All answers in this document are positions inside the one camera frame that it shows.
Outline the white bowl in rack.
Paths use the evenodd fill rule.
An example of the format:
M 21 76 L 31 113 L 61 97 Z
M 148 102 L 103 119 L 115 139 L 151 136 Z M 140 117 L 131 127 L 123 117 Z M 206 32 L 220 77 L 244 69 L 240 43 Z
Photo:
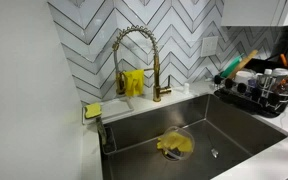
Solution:
M 254 77 L 254 74 L 248 71 L 238 71 L 235 76 L 236 83 L 247 84 L 250 79 Z

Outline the black dish drying rack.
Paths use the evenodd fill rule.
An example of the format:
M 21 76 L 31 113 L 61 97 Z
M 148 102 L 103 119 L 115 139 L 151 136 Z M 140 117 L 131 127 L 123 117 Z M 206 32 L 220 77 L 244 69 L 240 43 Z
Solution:
M 277 117 L 288 107 L 288 66 L 268 60 L 252 59 L 243 71 L 251 76 L 245 82 L 216 75 L 214 94 L 222 101 L 250 113 Z

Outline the gold spring kitchen faucet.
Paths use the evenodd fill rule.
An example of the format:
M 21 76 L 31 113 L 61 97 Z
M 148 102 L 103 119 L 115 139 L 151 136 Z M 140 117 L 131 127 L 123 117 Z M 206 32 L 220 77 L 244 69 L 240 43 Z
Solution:
M 116 67 L 116 93 L 119 95 L 123 95 L 126 93 L 126 84 L 125 84 L 125 77 L 124 72 L 119 69 L 118 66 L 118 60 L 117 60 L 117 51 L 119 49 L 119 45 L 123 38 L 132 33 L 132 32 L 139 32 L 141 33 L 145 38 L 149 39 L 152 43 L 152 50 L 153 50 L 153 67 L 151 68 L 154 71 L 154 85 L 153 85 L 153 101 L 154 102 L 160 102 L 161 101 L 161 95 L 167 94 L 171 92 L 170 85 L 167 85 L 166 87 L 160 86 L 160 62 L 159 62 L 159 51 L 157 47 L 156 38 L 154 37 L 154 34 L 146 27 L 143 26 L 130 26 L 126 29 L 123 29 L 116 37 L 116 40 L 114 41 L 112 45 L 113 50 L 113 59 Z

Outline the white sponge tray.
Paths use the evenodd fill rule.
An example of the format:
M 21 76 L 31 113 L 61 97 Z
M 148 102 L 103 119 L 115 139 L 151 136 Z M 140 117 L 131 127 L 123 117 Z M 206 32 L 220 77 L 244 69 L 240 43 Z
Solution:
M 106 120 L 115 116 L 126 114 L 132 112 L 134 107 L 130 102 L 129 98 L 117 98 L 104 102 L 97 102 L 101 105 L 102 114 L 96 117 L 86 119 L 84 117 L 85 109 L 82 109 L 82 124 L 87 125 L 93 122 L 97 117 L 100 117 L 102 120 Z

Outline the yellow sponge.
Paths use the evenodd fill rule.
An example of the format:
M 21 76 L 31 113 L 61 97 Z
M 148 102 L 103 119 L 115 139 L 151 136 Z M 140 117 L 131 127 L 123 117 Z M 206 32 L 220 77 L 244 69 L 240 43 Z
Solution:
M 102 114 L 101 105 L 99 103 L 89 104 L 84 107 L 85 113 L 84 117 L 90 119 Z

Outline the sink caddy with brush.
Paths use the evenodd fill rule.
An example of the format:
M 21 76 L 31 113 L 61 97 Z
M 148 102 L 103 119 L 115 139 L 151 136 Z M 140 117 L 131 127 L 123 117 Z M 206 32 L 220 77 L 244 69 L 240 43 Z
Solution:
M 100 117 L 96 118 L 96 126 L 101 137 L 103 153 L 108 155 L 117 150 L 114 133 L 110 126 L 105 126 Z

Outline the yellow cloth in sink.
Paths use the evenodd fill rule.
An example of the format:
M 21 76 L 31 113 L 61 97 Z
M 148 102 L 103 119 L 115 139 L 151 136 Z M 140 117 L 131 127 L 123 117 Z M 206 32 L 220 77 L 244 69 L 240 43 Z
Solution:
M 170 150 L 177 148 L 181 152 L 193 151 L 192 141 L 188 137 L 185 137 L 177 132 L 171 132 L 159 138 L 157 148 L 168 148 Z

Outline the green silicone utensil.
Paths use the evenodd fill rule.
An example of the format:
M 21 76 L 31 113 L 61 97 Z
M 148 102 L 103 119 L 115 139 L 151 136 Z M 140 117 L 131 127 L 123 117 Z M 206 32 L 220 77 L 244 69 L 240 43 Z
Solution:
M 231 64 L 220 74 L 220 76 L 223 78 L 228 77 L 230 73 L 235 69 L 235 67 L 240 63 L 241 59 L 242 59 L 242 55 L 234 58 Z

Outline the stainless steel sink basin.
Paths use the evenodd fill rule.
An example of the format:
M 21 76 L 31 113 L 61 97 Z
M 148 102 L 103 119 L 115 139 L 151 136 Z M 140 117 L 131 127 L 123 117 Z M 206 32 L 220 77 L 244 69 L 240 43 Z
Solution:
M 288 133 L 206 94 L 105 125 L 103 180 L 210 180 L 288 137 Z M 185 160 L 158 138 L 176 130 L 192 140 Z

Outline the white upper cabinet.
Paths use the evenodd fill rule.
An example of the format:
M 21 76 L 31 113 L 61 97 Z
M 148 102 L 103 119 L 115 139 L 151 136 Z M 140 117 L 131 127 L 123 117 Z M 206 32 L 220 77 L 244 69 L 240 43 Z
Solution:
M 224 0 L 222 26 L 288 26 L 288 0 Z

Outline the white wall outlet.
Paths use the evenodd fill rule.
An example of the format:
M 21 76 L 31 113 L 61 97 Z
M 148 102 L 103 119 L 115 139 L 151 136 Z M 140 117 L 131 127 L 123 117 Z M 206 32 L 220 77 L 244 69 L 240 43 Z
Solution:
M 218 43 L 218 37 L 205 37 L 202 41 L 201 56 L 212 56 L 216 54 L 216 48 Z

